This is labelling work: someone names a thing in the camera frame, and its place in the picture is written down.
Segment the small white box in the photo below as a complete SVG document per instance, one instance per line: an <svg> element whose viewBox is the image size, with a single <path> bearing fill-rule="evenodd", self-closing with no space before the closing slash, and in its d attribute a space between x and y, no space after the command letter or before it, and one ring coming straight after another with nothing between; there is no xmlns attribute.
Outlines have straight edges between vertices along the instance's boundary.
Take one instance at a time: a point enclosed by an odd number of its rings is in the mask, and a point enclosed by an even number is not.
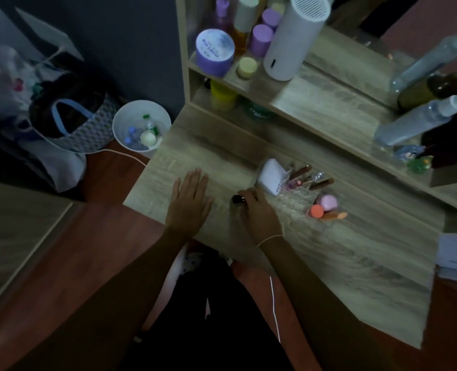
<svg viewBox="0 0 457 371"><path fill-rule="evenodd" d="M284 168L275 158L269 158L260 169L256 186L262 188L265 193L276 197L285 186L291 172L291 168Z"/></svg>

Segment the white stool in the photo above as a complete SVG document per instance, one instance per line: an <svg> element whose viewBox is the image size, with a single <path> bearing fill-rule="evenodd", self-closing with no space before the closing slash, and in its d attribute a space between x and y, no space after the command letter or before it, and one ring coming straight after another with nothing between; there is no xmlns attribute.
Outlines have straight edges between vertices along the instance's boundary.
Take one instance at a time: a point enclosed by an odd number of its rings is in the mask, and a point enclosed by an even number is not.
<svg viewBox="0 0 457 371"><path fill-rule="evenodd" d="M153 306L150 314L146 318L141 329L148 331L153 326L154 322L163 312L167 306L173 291L176 286L177 280L184 274L192 272L199 268L202 261L203 246L197 241L189 241L176 256L170 270L163 283L163 287L159 293L157 301Z"/></svg>

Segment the wooden dressing table with shelves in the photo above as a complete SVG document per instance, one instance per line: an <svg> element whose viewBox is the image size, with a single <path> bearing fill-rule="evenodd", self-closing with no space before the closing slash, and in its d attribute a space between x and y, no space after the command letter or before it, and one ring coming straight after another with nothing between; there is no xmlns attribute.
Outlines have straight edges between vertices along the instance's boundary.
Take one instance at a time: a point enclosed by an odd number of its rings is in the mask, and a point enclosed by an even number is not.
<svg viewBox="0 0 457 371"><path fill-rule="evenodd" d="M364 323L420 348L438 249L444 231L457 231L457 165L413 174L373 143L393 108L307 64L288 82L259 69L243 80L195 63L195 37L214 0L176 0L186 105L124 205L164 223L173 181L200 167L215 203L197 239L254 267L272 268L250 245L231 198L254 185L268 158L285 168L306 164L337 180L344 220L289 219L278 209L284 236L341 301ZM228 112L211 106L211 80L239 94ZM268 122L243 111L247 98L273 111Z"/></svg>

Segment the small green figurine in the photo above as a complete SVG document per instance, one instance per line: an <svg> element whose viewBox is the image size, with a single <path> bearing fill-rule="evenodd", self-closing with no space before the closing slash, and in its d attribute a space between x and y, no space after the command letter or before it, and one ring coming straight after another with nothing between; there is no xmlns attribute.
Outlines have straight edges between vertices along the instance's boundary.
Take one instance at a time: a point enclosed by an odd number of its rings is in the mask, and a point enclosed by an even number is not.
<svg viewBox="0 0 457 371"><path fill-rule="evenodd" d="M422 156L410 159L406 163L406 168L413 174L424 174L432 168L433 156Z"/></svg>

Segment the green jar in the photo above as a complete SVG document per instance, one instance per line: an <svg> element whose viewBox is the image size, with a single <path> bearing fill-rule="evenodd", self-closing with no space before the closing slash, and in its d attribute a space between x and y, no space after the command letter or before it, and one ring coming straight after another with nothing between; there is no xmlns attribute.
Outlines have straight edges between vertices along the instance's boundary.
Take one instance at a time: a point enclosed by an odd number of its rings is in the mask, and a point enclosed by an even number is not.
<svg viewBox="0 0 457 371"><path fill-rule="evenodd" d="M275 113L247 98L242 102L244 113L253 121L268 122L275 117Z"/></svg>

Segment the clear spray bottle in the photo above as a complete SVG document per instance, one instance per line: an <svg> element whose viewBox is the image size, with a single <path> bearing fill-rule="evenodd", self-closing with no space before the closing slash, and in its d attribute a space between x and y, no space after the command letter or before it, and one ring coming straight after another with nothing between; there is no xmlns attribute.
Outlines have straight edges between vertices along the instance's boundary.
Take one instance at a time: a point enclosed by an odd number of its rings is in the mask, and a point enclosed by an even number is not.
<svg viewBox="0 0 457 371"><path fill-rule="evenodd" d="M400 93L456 58L457 35L446 37L437 46L395 74L391 80L390 89L394 93Z"/></svg>
<svg viewBox="0 0 457 371"><path fill-rule="evenodd" d="M457 94L420 105L390 124L380 125L374 142L383 147L401 144L431 129L447 124L457 114Z"/></svg>

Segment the blue cap plastic bottle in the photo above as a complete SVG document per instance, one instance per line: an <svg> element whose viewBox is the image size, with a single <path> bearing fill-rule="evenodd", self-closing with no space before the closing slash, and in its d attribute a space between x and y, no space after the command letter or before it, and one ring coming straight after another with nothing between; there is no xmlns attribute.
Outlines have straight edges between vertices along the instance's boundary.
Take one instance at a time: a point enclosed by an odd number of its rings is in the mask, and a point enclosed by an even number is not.
<svg viewBox="0 0 457 371"><path fill-rule="evenodd" d="M143 133L143 130L134 126L130 126L127 129L126 137L124 138L124 143L126 147L132 150L140 150L142 144L140 143L140 137Z"/></svg>

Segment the large purple round jar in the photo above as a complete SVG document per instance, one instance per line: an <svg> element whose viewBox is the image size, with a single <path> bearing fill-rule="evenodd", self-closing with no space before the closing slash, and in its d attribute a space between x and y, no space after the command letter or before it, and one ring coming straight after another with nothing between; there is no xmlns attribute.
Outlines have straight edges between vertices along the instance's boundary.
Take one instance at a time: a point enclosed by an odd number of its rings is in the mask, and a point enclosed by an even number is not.
<svg viewBox="0 0 457 371"><path fill-rule="evenodd" d="M196 65L205 74L224 77L232 67L235 44L231 36L219 29L206 29L196 38Z"/></svg>

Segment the amber bottle with white cap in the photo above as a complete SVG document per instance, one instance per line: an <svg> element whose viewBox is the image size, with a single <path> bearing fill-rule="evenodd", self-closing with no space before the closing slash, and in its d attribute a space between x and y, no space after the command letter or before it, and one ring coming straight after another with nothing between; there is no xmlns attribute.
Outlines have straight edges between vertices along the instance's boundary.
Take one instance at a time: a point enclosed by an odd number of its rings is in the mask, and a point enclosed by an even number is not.
<svg viewBox="0 0 457 371"><path fill-rule="evenodd" d="M230 36L234 42L234 57L243 56L249 35L256 22L256 10L260 0L237 0Z"/></svg>

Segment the person's left hand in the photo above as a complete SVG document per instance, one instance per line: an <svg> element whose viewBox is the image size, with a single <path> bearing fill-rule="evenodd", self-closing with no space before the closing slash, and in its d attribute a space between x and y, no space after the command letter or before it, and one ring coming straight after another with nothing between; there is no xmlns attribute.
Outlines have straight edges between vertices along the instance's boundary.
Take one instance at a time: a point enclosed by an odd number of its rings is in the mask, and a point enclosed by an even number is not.
<svg viewBox="0 0 457 371"><path fill-rule="evenodd" d="M194 170L188 171L181 179L180 192L178 199L172 204L172 193L170 205L165 219L165 232L174 234L182 239L193 238L202 228L202 208L208 197L207 185L209 176L202 172L197 195L195 199L190 198L190 174Z"/></svg>

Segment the mirror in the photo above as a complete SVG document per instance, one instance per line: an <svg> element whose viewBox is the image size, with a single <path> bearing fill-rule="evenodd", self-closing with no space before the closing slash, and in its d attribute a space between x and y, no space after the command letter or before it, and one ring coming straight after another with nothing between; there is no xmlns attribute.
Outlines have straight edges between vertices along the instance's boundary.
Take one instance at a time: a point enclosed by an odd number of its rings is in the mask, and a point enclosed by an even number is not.
<svg viewBox="0 0 457 371"><path fill-rule="evenodd" d="M331 0L332 15L305 62L396 108L390 89L400 64L394 53L418 58L457 33L457 0Z"/></svg>

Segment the white waste bin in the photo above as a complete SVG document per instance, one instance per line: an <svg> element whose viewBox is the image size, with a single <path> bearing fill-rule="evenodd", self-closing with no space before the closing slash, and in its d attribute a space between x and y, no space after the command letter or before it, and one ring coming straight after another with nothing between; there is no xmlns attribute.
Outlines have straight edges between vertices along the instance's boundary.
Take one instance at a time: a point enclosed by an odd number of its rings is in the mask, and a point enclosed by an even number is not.
<svg viewBox="0 0 457 371"><path fill-rule="evenodd" d="M147 130L146 121L143 119L144 114L151 116L157 124L160 135L157 137L157 144L154 147L147 148L142 145L140 150L132 150L126 147L124 138L130 126L140 128L143 132ZM115 139L122 147L151 159L168 133L171 127L171 119L168 112L157 103L148 100L136 100L127 103L117 111L112 126Z"/></svg>

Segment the dark box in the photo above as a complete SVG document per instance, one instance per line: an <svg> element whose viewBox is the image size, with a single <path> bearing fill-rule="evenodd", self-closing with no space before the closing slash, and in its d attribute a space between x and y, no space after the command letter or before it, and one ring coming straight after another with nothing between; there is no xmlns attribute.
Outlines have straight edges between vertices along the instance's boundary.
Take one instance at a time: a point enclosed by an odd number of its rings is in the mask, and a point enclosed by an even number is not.
<svg viewBox="0 0 457 371"><path fill-rule="evenodd" d="M423 156L432 156L433 169L457 164L457 114L439 127L425 132L421 137L425 146Z"/></svg>

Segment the light wooden cabinet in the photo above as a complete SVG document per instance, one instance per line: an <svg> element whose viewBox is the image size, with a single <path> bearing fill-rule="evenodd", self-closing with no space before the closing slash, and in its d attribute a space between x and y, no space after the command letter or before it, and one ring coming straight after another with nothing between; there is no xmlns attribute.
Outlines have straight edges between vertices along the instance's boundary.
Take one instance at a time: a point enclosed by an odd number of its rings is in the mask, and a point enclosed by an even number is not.
<svg viewBox="0 0 457 371"><path fill-rule="evenodd" d="M0 183L0 303L75 202Z"/></svg>

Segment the person's black trousers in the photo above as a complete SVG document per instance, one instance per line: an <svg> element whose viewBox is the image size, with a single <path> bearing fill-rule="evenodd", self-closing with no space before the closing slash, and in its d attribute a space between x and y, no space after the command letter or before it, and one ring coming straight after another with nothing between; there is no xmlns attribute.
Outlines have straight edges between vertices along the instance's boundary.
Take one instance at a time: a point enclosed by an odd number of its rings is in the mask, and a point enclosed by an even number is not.
<svg viewBox="0 0 457 371"><path fill-rule="evenodd" d="M168 304L118 371L294 371L226 259L202 247L183 260Z"/></svg>

